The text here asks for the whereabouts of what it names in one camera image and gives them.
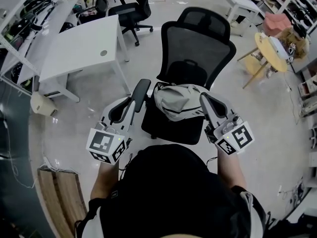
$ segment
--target black office chair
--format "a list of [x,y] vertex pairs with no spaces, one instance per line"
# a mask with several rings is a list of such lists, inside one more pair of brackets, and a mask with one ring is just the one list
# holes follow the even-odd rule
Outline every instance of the black office chair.
[[120,0],[122,5],[109,9],[108,15],[119,15],[120,25],[125,27],[122,33],[124,34],[127,31],[131,30],[136,39],[135,46],[139,46],[139,39],[134,29],[136,28],[137,31],[139,31],[140,28],[149,28],[150,32],[153,32],[153,26],[138,25],[138,22],[150,17],[151,9],[149,6],[149,0],[136,1],[137,2],[125,3],[124,0]]
[[[96,0],[96,5],[90,8],[81,10],[76,14],[79,24],[84,24],[99,18],[104,18],[106,16],[106,10],[108,8],[107,0]],[[84,15],[84,12],[90,11],[92,14]]]
[[[162,26],[163,60],[157,79],[164,81],[160,82],[164,86],[190,83],[209,90],[236,54],[229,37],[230,25],[222,16],[207,9],[186,8],[177,22]],[[204,117],[170,121],[156,107],[152,94],[147,100],[142,129],[153,139],[194,145],[199,142],[203,121]]]

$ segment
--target gray floor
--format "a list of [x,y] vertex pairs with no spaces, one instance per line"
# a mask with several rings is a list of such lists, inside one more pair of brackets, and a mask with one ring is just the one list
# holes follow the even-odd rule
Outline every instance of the gray floor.
[[[0,158],[0,215],[14,223],[24,237],[53,238],[54,235],[44,216],[34,184],[28,147],[30,98],[0,82],[0,110],[5,114],[10,135],[13,175],[7,149],[1,145]],[[0,121],[1,139],[9,143],[8,131]]]
[[[150,0],[152,15],[144,21],[155,27],[153,33],[138,32],[140,46],[134,46],[131,33],[124,35],[130,62],[124,62],[121,52],[119,61],[128,84],[133,89],[141,78],[157,82],[160,71],[162,48],[159,28],[167,21],[177,20],[188,6],[200,6],[221,14],[228,11],[223,0]],[[304,120],[298,120],[299,79],[292,73],[277,73],[271,79],[254,81],[245,90],[242,86],[249,80],[243,62],[237,58],[255,47],[253,25],[243,38],[232,35],[231,41],[237,47],[235,58],[216,79],[213,92],[231,101],[236,111],[249,122],[255,142],[240,155],[248,190],[262,203],[266,211],[276,218],[284,217],[291,209],[290,193],[277,196],[282,190],[291,190],[305,177],[310,150],[310,132]],[[59,112],[55,119],[46,118],[44,131],[44,154],[52,165],[61,169],[73,169],[80,174],[80,182],[85,202],[88,203],[90,191],[95,181],[99,163],[85,150],[87,136],[91,127],[99,119],[103,108],[124,97],[123,88],[109,67],[94,71],[83,71],[69,76],[68,88],[81,98],[74,103],[64,97],[55,98]],[[136,114],[131,134],[133,141],[127,153],[121,158],[123,167],[128,161],[128,153],[137,153],[148,145],[170,143],[160,139],[151,140],[141,130],[144,110]],[[206,161],[216,156],[216,149],[202,134],[199,144],[189,147]],[[217,172],[216,161],[209,164],[211,172]]]

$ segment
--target chair seat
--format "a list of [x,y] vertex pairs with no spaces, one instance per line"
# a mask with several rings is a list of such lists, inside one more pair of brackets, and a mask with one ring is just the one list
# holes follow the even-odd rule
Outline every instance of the chair seat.
[[79,20],[80,20],[80,23],[84,24],[84,23],[87,23],[96,19],[104,18],[104,17],[105,17],[104,15],[97,13],[97,14],[91,14],[87,16],[79,16]]
[[263,27],[267,35],[275,36],[291,25],[291,21],[285,14],[271,14],[268,12],[265,14]]
[[147,104],[147,110],[141,128],[145,132],[164,140],[180,144],[195,145],[199,142],[203,122],[204,117],[170,121],[165,114],[156,107],[154,94],[152,94]]
[[143,21],[143,20],[145,20],[147,18],[147,17],[145,17],[145,15],[144,15],[144,13],[142,11],[142,8],[136,2],[127,3],[127,4],[123,4],[123,5],[119,5],[119,6],[113,7],[111,9],[109,9],[108,15],[109,16],[117,15],[121,11],[127,10],[127,9],[135,9],[135,11],[127,13],[127,14],[119,15],[119,22],[120,22],[121,26],[128,27],[129,25],[131,25],[131,22],[129,21],[128,15],[135,22]]

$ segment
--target white desk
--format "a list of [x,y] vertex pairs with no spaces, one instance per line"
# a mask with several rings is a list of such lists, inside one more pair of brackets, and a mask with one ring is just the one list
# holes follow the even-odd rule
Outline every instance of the white desk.
[[131,94],[116,59],[117,38],[125,61],[129,61],[118,15],[94,20],[58,34],[44,61],[40,82],[53,84],[63,95],[79,102],[77,96],[59,86],[57,78],[110,64],[126,94]]
[[255,3],[253,3],[251,0],[226,0],[228,4],[231,7],[231,12],[227,18],[229,23],[231,23],[234,15],[242,15],[249,18],[249,20],[252,22],[258,13],[261,11],[259,7]]

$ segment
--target round wooden table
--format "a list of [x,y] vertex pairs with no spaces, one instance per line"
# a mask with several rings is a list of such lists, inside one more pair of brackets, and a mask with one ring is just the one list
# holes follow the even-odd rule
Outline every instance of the round wooden table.
[[257,44],[257,47],[253,49],[252,51],[246,53],[244,56],[238,59],[240,61],[241,59],[245,58],[246,56],[250,55],[251,53],[260,50],[262,53],[263,57],[266,59],[264,64],[260,64],[260,61],[258,64],[254,64],[254,60],[252,60],[253,64],[252,67],[256,70],[255,74],[252,76],[252,78],[246,83],[246,85],[243,87],[246,88],[255,78],[257,75],[259,75],[266,65],[269,63],[274,69],[277,71],[281,72],[286,72],[287,71],[287,63],[286,60],[281,59],[278,54],[276,53],[274,47],[272,46],[271,42],[269,41],[268,37],[262,38],[261,33],[256,33],[255,34],[255,41]]

